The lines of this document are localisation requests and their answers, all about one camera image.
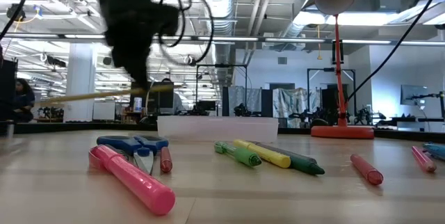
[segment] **red marker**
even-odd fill
[[[168,173],[172,170],[173,163],[172,157],[170,156],[170,151],[168,147],[162,147],[161,149],[161,170],[164,173]]]
[[[428,173],[433,173],[434,171],[436,171],[436,164],[431,161],[430,158],[428,158],[421,150],[413,146],[411,147],[411,151],[417,163],[424,171]]]
[[[372,185],[380,185],[383,182],[383,175],[358,154],[351,155],[350,160],[369,183]]]

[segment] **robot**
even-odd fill
[[[148,88],[147,57],[155,34],[175,35],[180,9],[152,0],[99,0],[108,30],[107,44],[116,67],[124,67],[141,88]]]

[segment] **pink highlighter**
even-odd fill
[[[175,193],[166,185],[130,164],[121,154],[105,145],[90,150],[90,166],[114,174],[156,215],[166,215],[175,205]]]

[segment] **white plastic container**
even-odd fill
[[[278,119],[256,117],[159,116],[158,135],[173,141],[277,140]]]

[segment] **green marker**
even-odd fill
[[[306,159],[301,159],[299,157],[291,157],[291,166],[295,170],[310,174],[310,175],[324,175],[325,171],[320,168],[317,163],[310,162]]]
[[[258,154],[251,152],[242,147],[234,147],[224,142],[215,142],[215,152],[219,154],[228,154],[231,155],[238,162],[244,163],[249,167],[258,166],[261,164],[261,159]]]
[[[281,154],[285,154],[291,157],[291,166],[289,168],[293,168],[295,170],[310,174],[310,175],[324,175],[325,171],[320,168],[316,161],[313,158],[306,157],[300,154],[295,154],[286,150],[282,150],[276,147],[270,147],[268,145],[264,145],[262,143],[255,143],[260,147],[264,147],[266,149],[279,152]]]

